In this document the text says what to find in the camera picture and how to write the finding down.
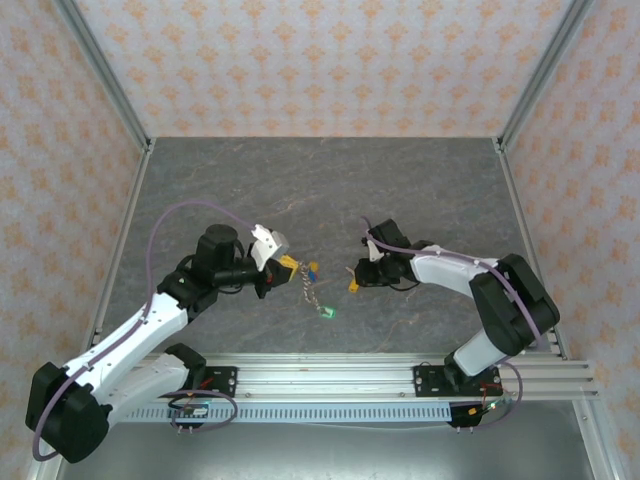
gray stone floor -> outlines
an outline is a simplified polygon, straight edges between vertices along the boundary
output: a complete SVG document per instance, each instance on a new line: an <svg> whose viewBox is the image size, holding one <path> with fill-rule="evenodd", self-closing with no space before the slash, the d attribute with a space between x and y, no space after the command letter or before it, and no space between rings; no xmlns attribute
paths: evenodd
<svg viewBox="0 0 640 480"><path fill-rule="evenodd" d="M218 303L158 350L184 342L201 353L450 352L480 320L473 301L437 286L407 293L348 292L347 266L366 250L360 215L396 220L410 240L501 257L524 253L498 156L490 139L161 138L150 158L107 310L112 332L144 302L144 249L168 205L220 203L283 232L290 254L320 264L317 296L337 309L319 317L299 278L258 300L253 289ZM232 220L188 207L161 228L156 284L195 250L213 223Z"/></svg>

green tag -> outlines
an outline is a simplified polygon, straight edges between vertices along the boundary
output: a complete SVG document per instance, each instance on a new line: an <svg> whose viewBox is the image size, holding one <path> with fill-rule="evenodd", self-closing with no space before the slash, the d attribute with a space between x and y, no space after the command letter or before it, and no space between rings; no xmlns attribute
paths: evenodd
<svg viewBox="0 0 640 480"><path fill-rule="evenodd" d="M333 318L336 316L336 309L331 307L320 307L320 316L324 318Z"/></svg>

yellow object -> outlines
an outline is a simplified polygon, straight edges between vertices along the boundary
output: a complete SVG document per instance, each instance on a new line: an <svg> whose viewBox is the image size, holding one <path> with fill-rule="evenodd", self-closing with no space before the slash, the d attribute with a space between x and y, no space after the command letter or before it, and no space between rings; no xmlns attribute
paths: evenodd
<svg viewBox="0 0 640 480"><path fill-rule="evenodd" d="M289 255L283 255L280 258L280 264L283 267L287 267L291 269L291 275L289 275L289 281L291 281L291 279L293 278L293 276L298 272L298 262L296 262L293 258L291 258Z"/></svg>
<svg viewBox="0 0 640 480"><path fill-rule="evenodd" d="M360 285L356 283L356 279L355 278L351 279L351 283L349 284L349 291L351 293L356 293L359 288L360 288Z"/></svg>

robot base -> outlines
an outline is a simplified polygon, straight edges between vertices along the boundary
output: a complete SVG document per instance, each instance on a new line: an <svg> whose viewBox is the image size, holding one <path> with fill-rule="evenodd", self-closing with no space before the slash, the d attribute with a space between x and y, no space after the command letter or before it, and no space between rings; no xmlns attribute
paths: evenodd
<svg viewBox="0 0 640 480"><path fill-rule="evenodd" d="M454 387L445 377L444 365L418 365L413 367L413 386L416 397L499 397L502 380L497 367L488 368L469 381Z"/></svg>

floral wall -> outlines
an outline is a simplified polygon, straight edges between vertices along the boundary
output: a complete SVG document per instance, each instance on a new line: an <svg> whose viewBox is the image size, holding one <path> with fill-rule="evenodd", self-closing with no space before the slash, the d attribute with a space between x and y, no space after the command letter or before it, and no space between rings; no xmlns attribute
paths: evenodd
<svg viewBox="0 0 640 480"><path fill-rule="evenodd" d="M576 358L640 472L640 5L596 0L508 152Z"/></svg>
<svg viewBox="0 0 640 480"><path fill-rule="evenodd" d="M570 0L79 0L152 136L498 135Z"/></svg>
<svg viewBox="0 0 640 480"><path fill-rule="evenodd" d="M33 373L78 355L139 158L54 3L0 3L0 477Z"/></svg>

